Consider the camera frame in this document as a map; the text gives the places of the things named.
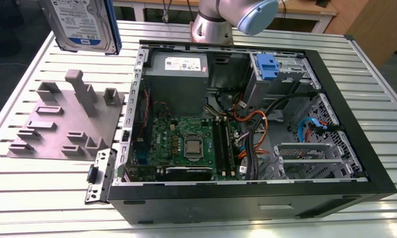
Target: ram slot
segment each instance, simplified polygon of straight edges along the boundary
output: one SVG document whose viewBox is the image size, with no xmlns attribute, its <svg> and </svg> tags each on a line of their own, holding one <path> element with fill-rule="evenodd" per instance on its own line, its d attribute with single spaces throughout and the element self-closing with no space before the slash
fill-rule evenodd
<svg viewBox="0 0 397 238">
<path fill-rule="evenodd" d="M 227 161 L 229 161 L 226 168 L 230 169 L 230 171 L 233 171 L 234 161 L 233 161 L 231 140 L 230 140 L 230 125 L 229 125 L 227 118 L 225 118 L 223 123 L 225 123 Z"/>
<path fill-rule="evenodd" d="M 211 123 L 211 134 L 213 134 L 213 150 L 214 150 L 214 159 L 215 159 L 215 171 L 217 174 L 221 174 L 225 170 L 225 160 L 222 157 L 222 150 L 219 144 L 219 132 L 218 132 L 218 120 L 214 119 Z"/>
<path fill-rule="evenodd" d="M 223 160 L 223 173 L 222 175 L 230 173 L 230 165 L 229 165 L 229 134 L 226 134 L 226 123 L 223 120 L 218 122 L 218 133 L 219 133 L 219 146 L 222 150 L 222 160 Z"/>
</svg>

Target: blue drive bay latch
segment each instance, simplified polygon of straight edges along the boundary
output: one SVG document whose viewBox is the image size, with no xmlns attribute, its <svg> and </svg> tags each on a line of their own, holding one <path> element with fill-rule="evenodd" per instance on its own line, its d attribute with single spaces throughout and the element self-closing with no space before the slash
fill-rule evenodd
<svg viewBox="0 0 397 238">
<path fill-rule="evenodd" d="M 273 54 L 257 54 L 257 67 L 262 80 L 274 80 L 279 73 L 279 64 Z"/>
</svg>

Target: hard drive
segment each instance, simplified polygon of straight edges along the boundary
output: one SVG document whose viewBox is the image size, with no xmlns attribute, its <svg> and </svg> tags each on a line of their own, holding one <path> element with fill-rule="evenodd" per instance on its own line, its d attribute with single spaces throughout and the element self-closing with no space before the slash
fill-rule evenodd
<svg viewBox="0 0 397 238">
<path fill-rule="evenodd" d="M 111 0 L 39 0 L 39 5 L 62 51 L 118 54 Z"/>
</svg>

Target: hard drive label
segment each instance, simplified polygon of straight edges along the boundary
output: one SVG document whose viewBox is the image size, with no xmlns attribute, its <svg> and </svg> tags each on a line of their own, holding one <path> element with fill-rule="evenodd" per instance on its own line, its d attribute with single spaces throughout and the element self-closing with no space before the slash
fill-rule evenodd
<svg viewBox="0 0 397 238">
<path fill-rule="evenodd" d="M 71 42 L 82 45 L 99 44 L 97 23 L 89 11 L 90 0 L 51 0 L 53 7 L 63 28 L 66 37 Z"/>
<path fill-rule="evenodd" d="M 165 70 L 201 71 L 199 58 L 167 57 L 165 59 Z"/>
</svg>

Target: slotted aluminum table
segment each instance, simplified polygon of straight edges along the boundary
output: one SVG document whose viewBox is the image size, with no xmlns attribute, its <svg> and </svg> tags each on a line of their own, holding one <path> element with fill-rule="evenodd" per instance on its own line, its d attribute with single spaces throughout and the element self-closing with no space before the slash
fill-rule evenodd
<svg viewBox="0 0 397 238">
<path fill-rule="evenodd" d="M 130 226 L 110 205 L 83 205 L 90 162 L 6 158 L 23 125 L 41 81 L 59 89 L 69 68 L 81 69 L 95 92 L 127 93 L 138 40 L 187 41 L 189 26 L 118 22 L 118 56 L 62 52 L 50 34 L 0 113 L 0 234 L 51 237 L 397 237 L 397 194 L 321 218 Z M 318 50 L 326 67 L 397 186 L 397 95 L 353 41 L 338 35 L 265 31 L 254 37 L 234 31 L 234 44 Z"/>
</svg>

